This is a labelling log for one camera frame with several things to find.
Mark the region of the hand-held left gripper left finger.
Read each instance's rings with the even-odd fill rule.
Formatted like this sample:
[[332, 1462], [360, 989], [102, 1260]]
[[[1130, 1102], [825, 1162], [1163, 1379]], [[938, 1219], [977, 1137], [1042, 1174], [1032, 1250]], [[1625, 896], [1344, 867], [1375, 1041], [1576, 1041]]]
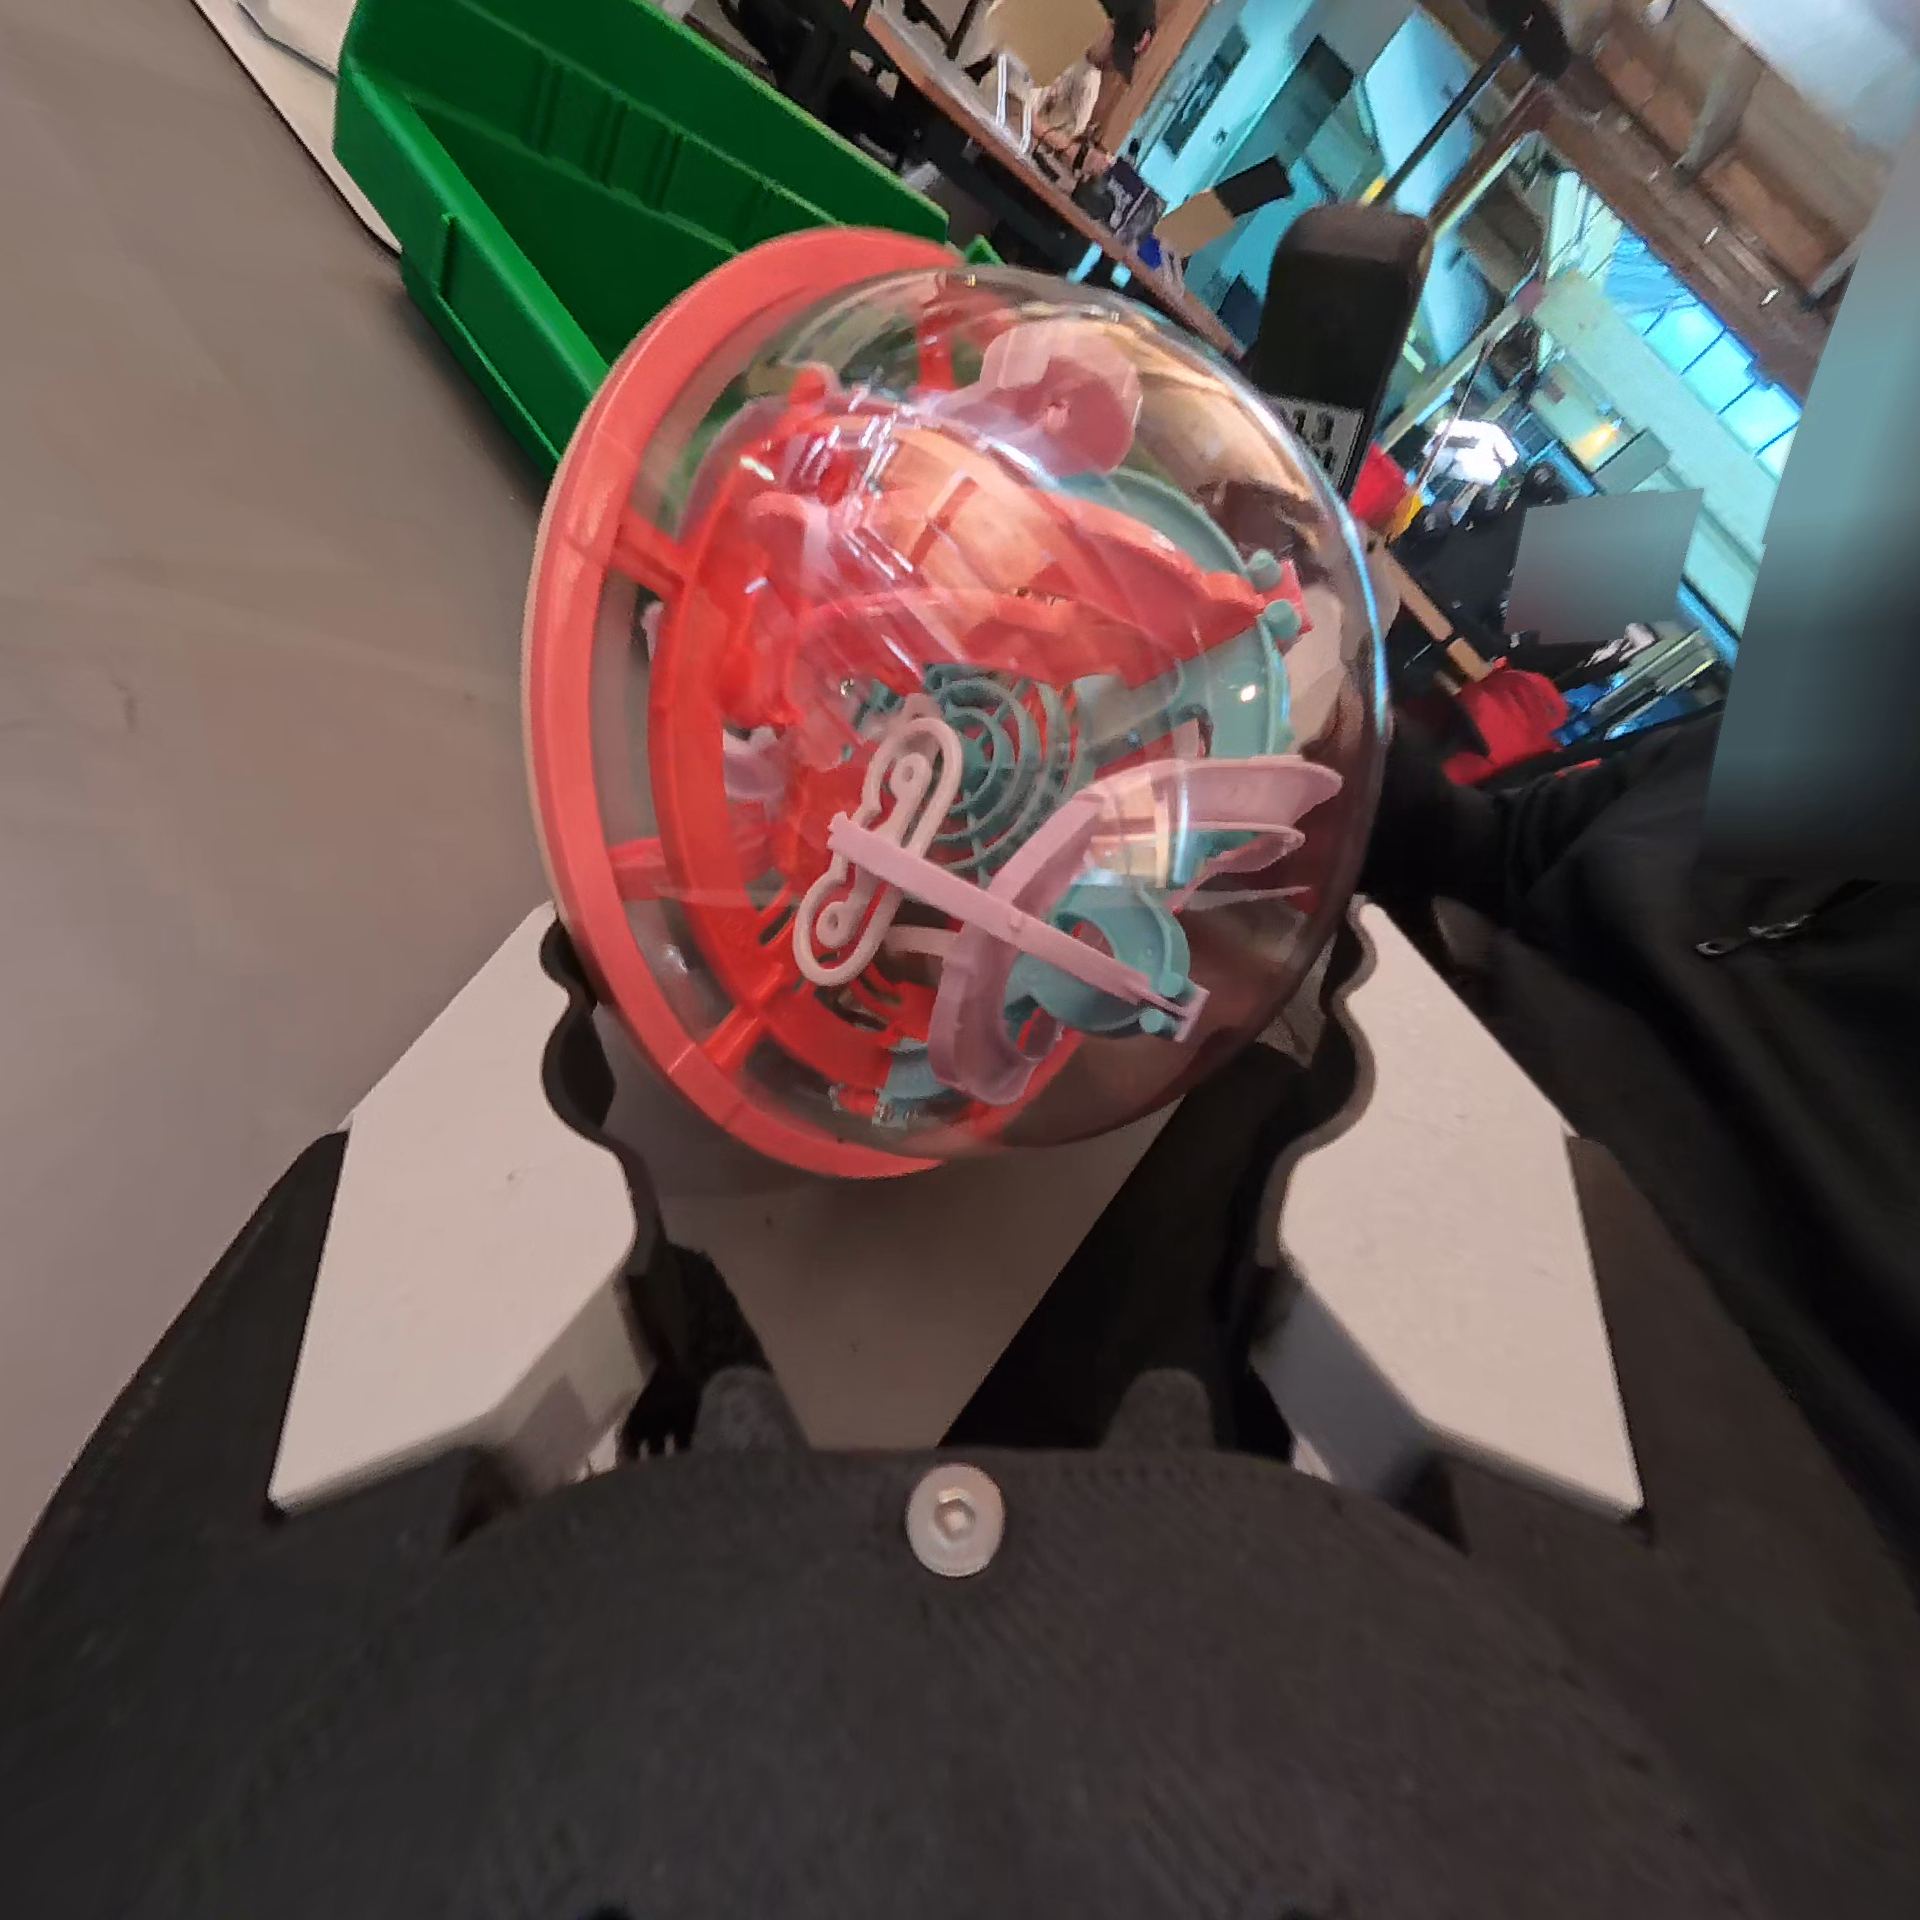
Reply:
[[542, 905], [352, 1109], [270, 1499], [289, 1515], [474, 1452], [518, 1498], [612, 1458], [651, 1361], [630, 1172], [563, 1116], [604, 1066]]

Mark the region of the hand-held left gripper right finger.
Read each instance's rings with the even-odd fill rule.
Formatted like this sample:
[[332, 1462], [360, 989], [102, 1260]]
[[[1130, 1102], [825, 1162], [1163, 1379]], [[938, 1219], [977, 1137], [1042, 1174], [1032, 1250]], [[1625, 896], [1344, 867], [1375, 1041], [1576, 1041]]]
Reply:
[[1572, 1134], [1375, 904], [1331, 994], [1355, 1086], [1286, 1165], [1256, 1370], [1300, 1473], [1380, 1499], [1459, 1458], [1607, 1520], [1644, 1504]]

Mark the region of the clear red maze ball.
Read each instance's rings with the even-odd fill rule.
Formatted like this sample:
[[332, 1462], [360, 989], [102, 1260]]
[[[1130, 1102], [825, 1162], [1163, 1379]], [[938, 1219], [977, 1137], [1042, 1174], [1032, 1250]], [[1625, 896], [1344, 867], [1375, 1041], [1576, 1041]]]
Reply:
[[896, 232], [760, 242], [547, 494], [523, 740], [643, 1060], [827, 1180], [1196, 1091], [1358, 892], [1377, 593], [1307, 412], [1140, 307]]

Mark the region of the red cloth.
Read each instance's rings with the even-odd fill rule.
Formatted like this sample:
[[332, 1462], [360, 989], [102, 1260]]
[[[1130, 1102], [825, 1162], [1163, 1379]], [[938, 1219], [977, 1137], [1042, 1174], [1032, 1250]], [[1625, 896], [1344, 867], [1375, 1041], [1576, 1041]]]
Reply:
[[1454, 700], [1467, 744], [1442, 760], [1454, 787], [1476, 787], [1556, 753], [1572, 709], [1545, 674], [1492, 665]]

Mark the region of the green plastic bin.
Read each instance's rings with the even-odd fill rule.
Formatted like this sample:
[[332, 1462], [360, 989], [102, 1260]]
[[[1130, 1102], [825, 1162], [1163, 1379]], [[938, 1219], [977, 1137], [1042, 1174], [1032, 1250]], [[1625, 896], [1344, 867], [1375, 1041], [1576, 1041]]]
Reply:
[[951, 242], [946, 214], [639, 3], [362, 3], [335, 156], [408, 294], [542, 480], [630, 344], [785, 233]]

